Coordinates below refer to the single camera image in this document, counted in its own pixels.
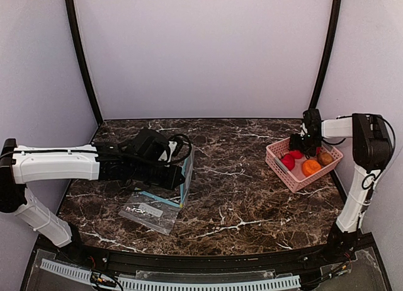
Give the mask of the red toy fruit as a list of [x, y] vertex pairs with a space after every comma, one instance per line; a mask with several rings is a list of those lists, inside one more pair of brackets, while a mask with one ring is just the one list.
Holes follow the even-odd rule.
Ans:
[[305, 156], [298, 150], [289, 151], [289, 155], [291, 155], [294, 159], [301, 159]]

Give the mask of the large clear zip bag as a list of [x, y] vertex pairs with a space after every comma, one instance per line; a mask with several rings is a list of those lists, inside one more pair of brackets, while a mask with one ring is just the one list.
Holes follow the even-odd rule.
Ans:
[[188, 196], [190, 194], [191, 177], [193, 173], [194, 158], [195, 152], [194, 149], [192, 149], [191, 154], [184, 160], [184, 163], [182, 165], [182, 175], [185, 177], [185, 181], [179, 186], [180, 200], [179, 203], [177, 203], [177, 206], [179, 208], [183, 208], [188, 201]]

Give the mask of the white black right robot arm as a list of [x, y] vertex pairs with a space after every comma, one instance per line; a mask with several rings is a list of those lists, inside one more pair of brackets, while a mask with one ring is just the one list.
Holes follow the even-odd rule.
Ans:
[[327, 139], [352, 139], [355, 170], [353, 182], [342, 209], [328, 236], [328, 241], [352, 236], [372, 201], [379, 178], [395, 151], [395, 134], [383, 116], [353, 113], [333, 120], [323, 120], [318, 109], [303, 113], [301, 131], [290, 136], [289, 148], [314, 157]]

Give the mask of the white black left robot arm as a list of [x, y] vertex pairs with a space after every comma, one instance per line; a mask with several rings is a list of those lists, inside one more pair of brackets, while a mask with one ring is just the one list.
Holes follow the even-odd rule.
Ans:
[[[184, 145], [185, 157], [178, 158]], [[7, 139], [1, 151], [1, 212], [13, 214], [58, 248], [78, 247], [78, 229], [51, 212], [28, 188], [33, 181], [139, 181], [166, 190], [185, 182], [182, 163], [192, 153], [184, 134], [169, 138], [141, 129], [119, 144], [93, 142], [79, 147], [37, 148]]]

